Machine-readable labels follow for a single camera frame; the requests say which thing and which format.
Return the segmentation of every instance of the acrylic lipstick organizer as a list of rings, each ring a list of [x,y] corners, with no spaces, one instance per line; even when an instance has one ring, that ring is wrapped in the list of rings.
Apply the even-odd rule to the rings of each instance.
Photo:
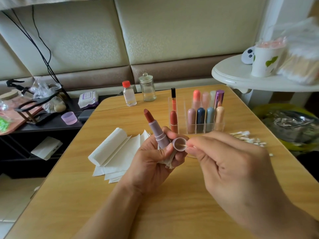
[[[209,133],[213,130],[223,131],[225,127],[225,122],[223,123],[206,123],[206,113],[207,107],[203,107],[200,102],[200,107],[205,109],[205,121],[204,124],[188,124],[188,110],[193,108],[193,100],[188,97],[178,96],[175,98],[176,100],[176,113],[177,113],[177,127],[179,134],[204,134]],[[168,120],[170,121],[170,113],[173,111],[173,100],[171,97],[168,97]]]

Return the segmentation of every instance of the beige sofa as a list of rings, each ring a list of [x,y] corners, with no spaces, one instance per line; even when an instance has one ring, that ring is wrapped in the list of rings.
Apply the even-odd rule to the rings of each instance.
[[[87,89],[117,94],[129,80],[154,76],[156,89],[218,83],[215,64],[253,45],[265,0],[89,0],[34,6],[35,22],[52,51],[50,65],[72,96]],[[17,8],[48,59],[31,7]],[[0,94],[8,79],[52,78],[36,48],[0,13]]]

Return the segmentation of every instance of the hand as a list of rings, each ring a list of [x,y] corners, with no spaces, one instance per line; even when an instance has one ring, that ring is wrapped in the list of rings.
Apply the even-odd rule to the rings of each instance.
[[[168,127],[162,128],[166,136],[173,140],[177,137],[189,138],[172,132]],[[119,184],[130,187],[141,194],[146,194],[155,190],[160,186],[173,171],[168,169],[165,164],[158,163],[171,156],[173,153],[173,145],[170,143],[164,149],[157,149],[158,144],[154,135],[150,136],[136,152],[131,166],[124,174]],[[184,163],[186,152],[177,152],[172,161],[172,165],[177,167]]]
[[[302,230],[314,220],[286,197],[265,148],[216,131],[186,145],[206,189],[238,224],[261,238],[308,238]]]

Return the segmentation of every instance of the white curtain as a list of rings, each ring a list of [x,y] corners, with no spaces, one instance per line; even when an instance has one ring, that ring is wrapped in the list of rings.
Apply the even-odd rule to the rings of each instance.
[[[0,10],[6,10],[15,7],[25,7],[35,4],[56,3],[63,1],[83,1],[83,0],[0,0]]]

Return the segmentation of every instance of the folded tissue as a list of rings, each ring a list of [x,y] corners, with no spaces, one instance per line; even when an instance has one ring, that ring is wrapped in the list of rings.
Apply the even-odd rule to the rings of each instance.
[[[128,137],[123,129],[116,128],[89,156],[96,165],[93,176],[105,175],[104,180],[109,180],[109,183],[118,182],[149,136],[144,130],[141,135]]]

